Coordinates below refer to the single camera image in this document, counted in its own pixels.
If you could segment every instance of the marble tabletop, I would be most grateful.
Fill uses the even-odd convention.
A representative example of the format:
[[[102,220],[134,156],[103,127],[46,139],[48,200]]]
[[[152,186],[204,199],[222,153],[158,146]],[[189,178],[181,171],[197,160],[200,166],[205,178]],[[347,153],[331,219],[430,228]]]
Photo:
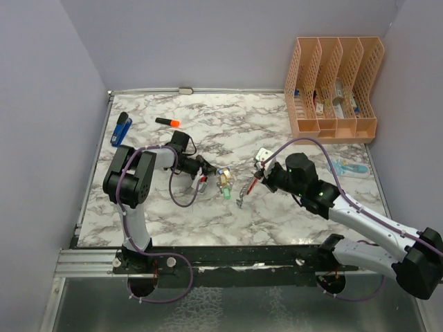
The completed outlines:
[[[79,247],[120,246],[123,241],[115,206],[102,191],[102,182],[116,151],[109,140],[120,112],[133,120],[123,144],[134,147],[167,143],[173,128],[156,117],[178,119],[180,129],[193,137],[207,161],[229,166],[236,177],[229,200],[219,193],[216,178],[191,207],[176,206],[168,193],[170,171],[156,170],[145,202],[146,227],[157,246],[284,245],[323,242],[331,233],[351,240],[362,236],[343,225],[326,221],[298,207],[290,195],[270,193],[256,185],[238,208],[235,199],[253,173],[253,157],[260,147],[275,151],[291,139],[283,94],[116,95],[93,177],[84,214]],[[370,164],[364,145],[326,145],[331,157]],[[316,164],[319,178],[333,182],[326,160],[313,145],[292,145],[278,160],[304,152]],[[362,204],[386,215],[374,175],[340,177],[343,189]],[[173,192],[182,203],[192,197],[191,178],[174,177]]]

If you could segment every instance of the blue stapler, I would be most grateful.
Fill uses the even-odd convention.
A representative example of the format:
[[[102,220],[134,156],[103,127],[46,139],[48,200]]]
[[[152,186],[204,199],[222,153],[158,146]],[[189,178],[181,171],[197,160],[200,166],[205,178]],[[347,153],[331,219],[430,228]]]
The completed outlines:
[[[123,138],[125,138],[125,135],[131,124],[132,119],[129,117],[129,115],[127,115],[126,112],[120,113],[120,116],[117,120],[116,128],[114,129],[111,137],[111,145],[113,147],[117,147],[122,143]]]

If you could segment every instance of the table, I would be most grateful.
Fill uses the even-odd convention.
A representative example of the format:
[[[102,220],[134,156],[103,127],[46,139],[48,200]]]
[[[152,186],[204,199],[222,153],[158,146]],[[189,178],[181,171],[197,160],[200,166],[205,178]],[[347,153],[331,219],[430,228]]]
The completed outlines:
[[[133,120],[123,144],[134,147],[165,144],[173,128],[157,124],[156,117],[181,121],[180,129],[194,139],[198,153],[218,167],[229,166],[236,176],[232,198],[225,200],[210,178],[208,187],[189,208],[173,204],[168,193],[170,171],[155,171],[145,202],[146,226],[155,246],[241,246],[318,244],[330,234],[351,240],[362,236],[343,225],[326,221],[296,206],[291,196],[255,186],[242,209],[235,199],[253,172],[260,147],[275,151],[291,139],[283,94],[134,94],[115,95],[93,176],[78,239],[78,247],[120,246],[123,241],[115,206],[102,191],[102,182],[115,148],[109,141],[120,112]],[[332,157],[370,165],[364,145],[327,145]],[[278,160],[304,152],[316,164],[319,178],[333,182],[326,160],[313,145],[292,145]],[[343,188],[362,204],[386,215],[373,172],[368,178],[340,177]],[[173,192],[180,202],[192,197],[191,179],[175,176]]]

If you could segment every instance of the green object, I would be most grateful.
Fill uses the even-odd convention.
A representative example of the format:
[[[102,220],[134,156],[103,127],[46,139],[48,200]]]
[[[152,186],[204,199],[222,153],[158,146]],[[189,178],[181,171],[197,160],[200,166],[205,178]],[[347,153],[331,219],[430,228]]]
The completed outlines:
[[[223,197],[225,199],[230,199],[230,189],[228,187],[223,188]]]

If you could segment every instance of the wall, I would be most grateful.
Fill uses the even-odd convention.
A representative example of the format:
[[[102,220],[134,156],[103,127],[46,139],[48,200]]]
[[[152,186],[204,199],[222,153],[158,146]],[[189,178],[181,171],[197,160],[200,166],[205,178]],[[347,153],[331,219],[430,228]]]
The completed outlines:
[[[37,331],[107,94],[57,0],[0,5],[0,322]]]
[[[406,0],[384,39],[370,149],[394,219],[443,234],[443,2]],[[439,314],[443,292],[431,301]]]
[[[384,35],[396,0],[61,0],[109,89],[282,89],[299,36]]]

